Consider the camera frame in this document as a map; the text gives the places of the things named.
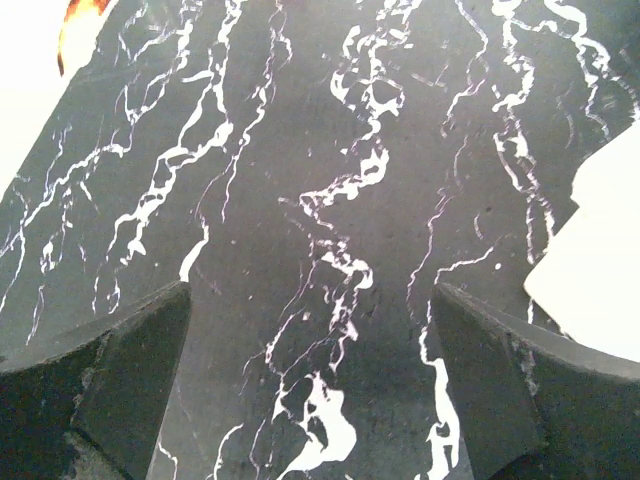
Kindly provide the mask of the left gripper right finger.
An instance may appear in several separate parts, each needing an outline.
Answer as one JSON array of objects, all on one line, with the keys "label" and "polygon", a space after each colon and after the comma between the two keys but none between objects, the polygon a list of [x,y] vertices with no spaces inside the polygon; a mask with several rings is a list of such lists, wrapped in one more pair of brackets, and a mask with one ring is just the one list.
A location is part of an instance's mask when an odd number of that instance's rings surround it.
[{"label": "left gripper right finger", "polygon": [[447,283],[431,313],[475,478],[638,478],[638,363]]}]

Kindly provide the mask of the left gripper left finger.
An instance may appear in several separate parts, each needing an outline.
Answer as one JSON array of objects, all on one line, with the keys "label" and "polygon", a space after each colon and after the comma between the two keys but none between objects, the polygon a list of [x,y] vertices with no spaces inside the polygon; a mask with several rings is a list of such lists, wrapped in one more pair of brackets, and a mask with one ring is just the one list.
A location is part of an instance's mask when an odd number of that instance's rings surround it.
[{"label": "left gripper left finger", "polygon": [[192,312],[188,283],[1,356],[4,479],[144,479]]}]

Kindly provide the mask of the white plastic storage basket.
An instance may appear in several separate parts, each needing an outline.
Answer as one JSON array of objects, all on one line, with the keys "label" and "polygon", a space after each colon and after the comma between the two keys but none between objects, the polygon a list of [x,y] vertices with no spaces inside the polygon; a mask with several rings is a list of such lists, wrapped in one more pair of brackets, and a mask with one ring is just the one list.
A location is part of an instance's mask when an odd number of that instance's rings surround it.
[{"label": "white plastic storage basket", "polygon": [[577,209],[524,281],[527,294],[578,343],[639,359],[639,125],[584,161]]}]

